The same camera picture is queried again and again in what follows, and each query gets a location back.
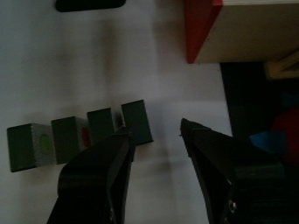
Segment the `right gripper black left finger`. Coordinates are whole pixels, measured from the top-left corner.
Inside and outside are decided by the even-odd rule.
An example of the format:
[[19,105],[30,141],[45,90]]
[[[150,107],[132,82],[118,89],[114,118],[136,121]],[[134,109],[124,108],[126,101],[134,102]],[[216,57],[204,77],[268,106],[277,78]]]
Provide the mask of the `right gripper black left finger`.
[[64,165],[46,224],[124,224],[134,150],[132,131],[121,128]]

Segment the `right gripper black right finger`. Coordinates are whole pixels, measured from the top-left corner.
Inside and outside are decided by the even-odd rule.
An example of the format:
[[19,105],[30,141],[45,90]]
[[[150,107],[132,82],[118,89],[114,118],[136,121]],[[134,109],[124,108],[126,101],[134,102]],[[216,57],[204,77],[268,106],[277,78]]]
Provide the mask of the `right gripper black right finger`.
[[299,171],[196,122],[182,119],[180,132],[209,224],[299,224]]

